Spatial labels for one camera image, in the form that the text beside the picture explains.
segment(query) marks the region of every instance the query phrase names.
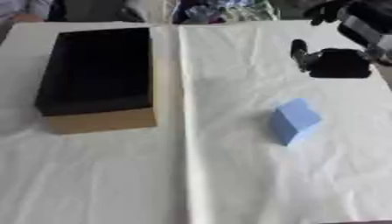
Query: blue cube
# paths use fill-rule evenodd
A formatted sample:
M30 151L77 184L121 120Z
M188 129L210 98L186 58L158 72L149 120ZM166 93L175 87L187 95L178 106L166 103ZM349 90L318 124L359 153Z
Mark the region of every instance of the blue cube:
M270 126L283 145L309 136L321 121L304 99L295 99L276 109L270 119Z

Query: table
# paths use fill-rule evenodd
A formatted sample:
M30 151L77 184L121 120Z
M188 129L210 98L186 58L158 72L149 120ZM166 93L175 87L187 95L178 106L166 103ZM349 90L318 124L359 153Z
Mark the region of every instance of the table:
M325 223L392 219L392 95L366 80L314 80L289 57L358 47L336 24L151 26L158 123L57 136L32 103L59 32L143 24L19 24L0 48L0 222ZM293 98L319 130L280 146L270 112Z

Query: black box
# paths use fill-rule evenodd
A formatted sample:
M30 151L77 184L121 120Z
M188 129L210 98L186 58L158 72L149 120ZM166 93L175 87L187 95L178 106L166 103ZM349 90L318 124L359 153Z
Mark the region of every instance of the black box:
M155 126L151 52L148 28L63 32L36 107L60 133Z

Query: brown cardboard base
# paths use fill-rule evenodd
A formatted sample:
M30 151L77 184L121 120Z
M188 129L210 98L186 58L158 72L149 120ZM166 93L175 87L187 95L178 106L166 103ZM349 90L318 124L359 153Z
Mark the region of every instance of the brown cardboard base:
M157 126L153 108L130 109L83 115L47 116L51 128L59 134L126 130Z

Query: person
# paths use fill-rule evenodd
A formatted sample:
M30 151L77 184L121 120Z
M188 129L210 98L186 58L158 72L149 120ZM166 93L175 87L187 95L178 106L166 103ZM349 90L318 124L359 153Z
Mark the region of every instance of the person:
M0 0L0 43L15 23L43 22L52 0Z

